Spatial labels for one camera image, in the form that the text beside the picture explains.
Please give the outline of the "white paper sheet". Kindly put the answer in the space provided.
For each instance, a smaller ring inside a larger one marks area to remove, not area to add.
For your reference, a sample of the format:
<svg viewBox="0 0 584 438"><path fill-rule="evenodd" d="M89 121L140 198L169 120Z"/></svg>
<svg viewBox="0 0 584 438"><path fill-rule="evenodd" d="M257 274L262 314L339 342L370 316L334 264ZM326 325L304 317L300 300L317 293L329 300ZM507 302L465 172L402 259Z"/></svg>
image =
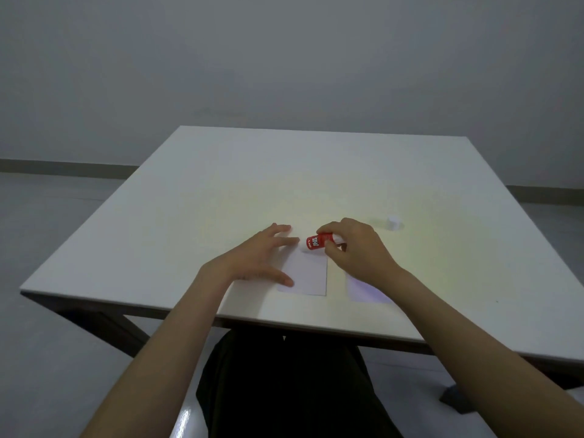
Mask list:
<svg viewBox="0 0 584 438"><path fill-rule="evenodd" d="M383 292L346 273L346 290L352 302L394 304Z"/></svg>
<svg viewBox="0 0 584 438"><path fill-rule="evenodd" d="M273 265L287 274L294 281L294 285L287 287L278 284L277 289L281 293L325 297L327 257L323 249L306 249L308 233L292 232L289 236L298 237L299 243L279 248L273 258Z"/></svg>

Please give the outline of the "red glue stick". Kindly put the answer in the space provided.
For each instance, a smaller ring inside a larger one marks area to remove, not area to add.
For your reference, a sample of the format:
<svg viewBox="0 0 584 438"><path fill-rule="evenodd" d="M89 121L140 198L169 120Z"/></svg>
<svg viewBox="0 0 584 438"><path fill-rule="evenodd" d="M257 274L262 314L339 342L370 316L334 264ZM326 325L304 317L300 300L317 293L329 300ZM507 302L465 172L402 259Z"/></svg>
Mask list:
<svg viewBox="0 0 584 438"><path fill-rule="evenodd" d="M307 252L324 249L327 242L334 243L336 246L346 243L346 241L340 235L333 233L321 233L307 237L305 240L304 249Z"/></svg>

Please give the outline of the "person's left hand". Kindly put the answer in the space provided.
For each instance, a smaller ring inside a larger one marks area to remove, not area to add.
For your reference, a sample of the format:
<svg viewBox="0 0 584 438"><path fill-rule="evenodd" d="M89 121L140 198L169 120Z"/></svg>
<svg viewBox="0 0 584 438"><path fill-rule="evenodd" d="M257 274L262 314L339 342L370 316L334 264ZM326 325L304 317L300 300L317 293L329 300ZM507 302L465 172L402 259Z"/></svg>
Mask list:
<svg viewBox="0 0 584 438"><path fill-rule="evenodd" d="M297 245L299 241L300 238L291 236L265 239L259 231L240 245L201 266L197 278L227 286L236 280L257 280L257 267L277 268L272 261L279 248Z"/></svg>

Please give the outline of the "person's right forearm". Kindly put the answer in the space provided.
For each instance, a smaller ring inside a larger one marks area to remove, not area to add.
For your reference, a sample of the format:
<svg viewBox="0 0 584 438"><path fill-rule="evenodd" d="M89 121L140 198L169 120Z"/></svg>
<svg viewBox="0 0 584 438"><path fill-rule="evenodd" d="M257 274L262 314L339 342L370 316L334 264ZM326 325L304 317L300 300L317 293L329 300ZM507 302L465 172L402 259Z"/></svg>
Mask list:
<svg viewBox="0 0 584 438"><path fill-rule="evenodd" d="M379 286L498 438L584 438L584 405L409 272Z"/></svg>

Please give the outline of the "dark table frame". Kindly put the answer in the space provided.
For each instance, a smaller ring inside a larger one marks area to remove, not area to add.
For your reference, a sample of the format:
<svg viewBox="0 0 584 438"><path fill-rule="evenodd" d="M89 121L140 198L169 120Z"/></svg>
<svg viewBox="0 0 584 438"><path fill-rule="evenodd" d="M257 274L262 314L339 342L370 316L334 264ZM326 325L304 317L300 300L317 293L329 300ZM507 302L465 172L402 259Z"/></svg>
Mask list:
<svg viewBox="0 0 584 438"><path fill-rule="evenodd" d="M132 358L138 354L150 336L126 316L139 316L163 321L169 314L169 309L85 300L35 291L20 290L20 294ZM230 315L217 315L212 325L228 329L265 328L279 333L298 331L325 338L339 338L345 343L355 346L434 355L432 349L421 340L399 339L393 335L352 333L342 329L301 326L287 322L256 321L251 318ZM584 361L548 358L524 353L521 356L563 390L584 387Z"/></svg>

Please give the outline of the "person's right hand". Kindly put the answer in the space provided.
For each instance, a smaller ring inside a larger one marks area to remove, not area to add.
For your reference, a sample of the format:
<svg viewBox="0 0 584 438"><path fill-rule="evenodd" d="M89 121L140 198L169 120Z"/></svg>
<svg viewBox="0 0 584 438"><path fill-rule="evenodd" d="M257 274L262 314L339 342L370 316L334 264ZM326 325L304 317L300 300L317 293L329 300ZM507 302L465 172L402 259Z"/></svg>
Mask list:
<svg viewBox="0 0 584 438"><path fill-rule="evenodd" d="M332 221L317 229L317 234L333 233L346 241L347 273L386 293L403 269L392 258L372 226L351 218Z"/></svg>

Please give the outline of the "person's black trousers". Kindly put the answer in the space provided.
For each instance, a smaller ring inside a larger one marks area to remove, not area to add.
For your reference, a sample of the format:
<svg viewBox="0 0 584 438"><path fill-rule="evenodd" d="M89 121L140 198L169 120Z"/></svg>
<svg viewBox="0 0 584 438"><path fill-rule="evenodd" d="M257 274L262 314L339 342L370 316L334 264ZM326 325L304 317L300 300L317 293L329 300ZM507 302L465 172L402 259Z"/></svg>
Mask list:
<svg viewBox="0 0 584 438"><path fill-rule="evenodd" d="M319 335L230 330L196 397L209 438L403 438L359 348Z"/></svg>

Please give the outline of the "person's left forearm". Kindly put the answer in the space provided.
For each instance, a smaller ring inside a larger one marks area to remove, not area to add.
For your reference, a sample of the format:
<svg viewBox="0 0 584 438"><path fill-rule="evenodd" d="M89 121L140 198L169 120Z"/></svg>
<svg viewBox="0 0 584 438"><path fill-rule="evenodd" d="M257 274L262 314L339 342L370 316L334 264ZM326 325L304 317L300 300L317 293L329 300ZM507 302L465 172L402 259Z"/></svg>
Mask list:
<svg viewBox="0 0 584 438"><path fill-rule="evenodd" d="M169 438L232 268L208 262L106 395L79 438Z"/></svg>

